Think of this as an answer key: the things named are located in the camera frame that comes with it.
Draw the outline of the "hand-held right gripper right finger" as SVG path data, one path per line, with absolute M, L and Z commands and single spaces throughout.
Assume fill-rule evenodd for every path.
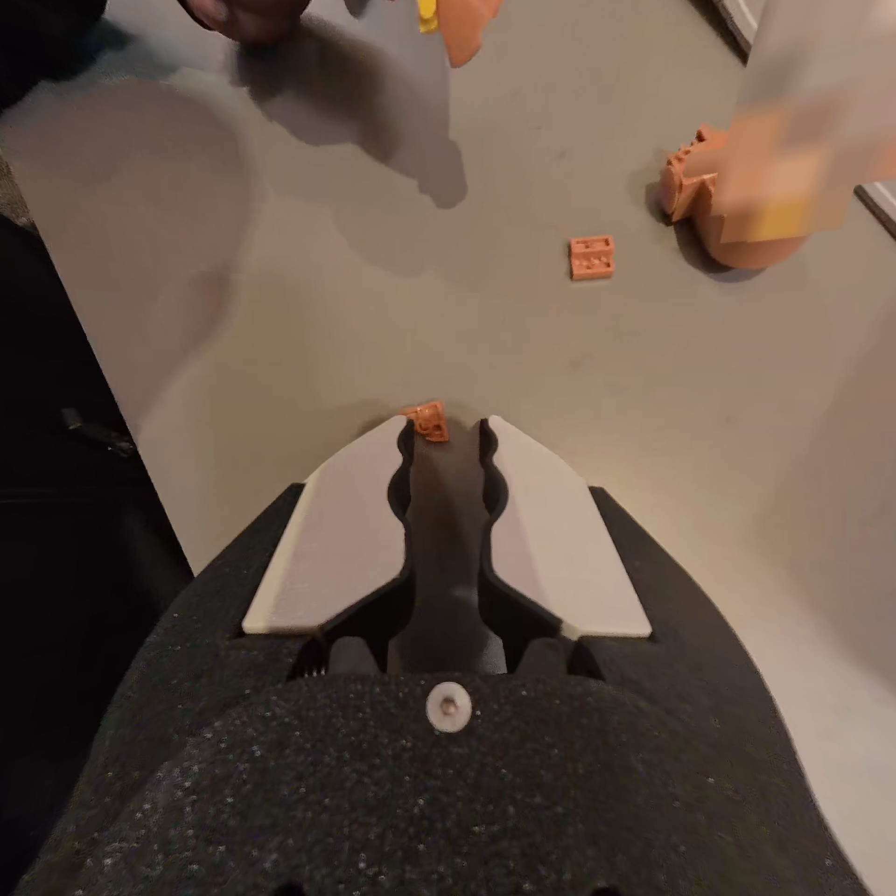
M 479 607 L 502 639 L 647 639 L 651 623 L 586 481 L 503 418 L 479 423 Z

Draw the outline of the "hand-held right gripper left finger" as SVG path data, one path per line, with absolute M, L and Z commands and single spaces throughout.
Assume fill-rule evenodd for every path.
M 244 635 L 319 635 L 374 609 L 361 636 L 392 638 L 414 605 L 408 511 L 413 426 L 391 417 L 350 442 L 304 483 L 272 559 L 243 617 Z

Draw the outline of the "small brown brick piece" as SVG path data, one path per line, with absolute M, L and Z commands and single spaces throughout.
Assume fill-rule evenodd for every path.
M 449 428 L 441 400 L 432 400 L 402 409 L 400 412 L 414 425 L 415 432 L 428 442 L 444 443 L 450 440 Z

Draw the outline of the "brown curved brick piece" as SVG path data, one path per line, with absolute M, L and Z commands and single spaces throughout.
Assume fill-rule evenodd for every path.
M 421 34 L 441 36 L 447 60 L 454 69 L 471 61 L 481 47 L 488 23 L 502 1 L 417 1 Z

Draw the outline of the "grey desk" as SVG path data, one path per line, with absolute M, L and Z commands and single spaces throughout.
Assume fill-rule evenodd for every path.
M 655 210 L 742 62 L 701 2 L 504 2 L 450 71 L 407 2 L 313 2 L 248 56 L 177 2 L 2 115 L 2 150 L 194 571 L 393 412 L 420 604 L 391 660 L 498 671 L 474 424 L 605 487 L 752 654 L 874 894 L 894 894 L 894 240 L 858 200 L 764 273 Z M 611 235 L 573 282 L 568 241 Z

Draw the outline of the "person's left hand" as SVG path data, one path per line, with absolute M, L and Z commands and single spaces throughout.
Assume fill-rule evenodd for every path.
M 310 1 L 180 1 L 202 28 L 248 48 L 290 39 Z

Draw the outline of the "small brown brick plate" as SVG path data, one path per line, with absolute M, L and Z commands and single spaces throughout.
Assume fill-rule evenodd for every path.
M 571 238 L 569 275 L 573 282 L 609 280 L 615 273 L 615 241 L 611 235 Z

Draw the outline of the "round brown brick assembly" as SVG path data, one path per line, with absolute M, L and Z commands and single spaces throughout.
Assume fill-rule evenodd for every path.
M 690 221 L 713 261 L 734 270 L 761 271 L 790 258 L 809 236 L 749 240 L 743 217 L 721 213 L 715 193 L 719 157 L 727 138 L 725 130 L 704 124 L 693 140 L 668 153 L 658 201 L 670 222 Z

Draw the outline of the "grey instruction booklet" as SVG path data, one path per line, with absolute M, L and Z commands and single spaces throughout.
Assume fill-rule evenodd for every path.
M 711 1 L 722 24 L 716 30 L 733 40 L 734 51 L 745 62 L 756 38 L 765 1 Z M 895 238 L 895 181 L 857 185 L 857 199 L 872 213 L 886 232 Z

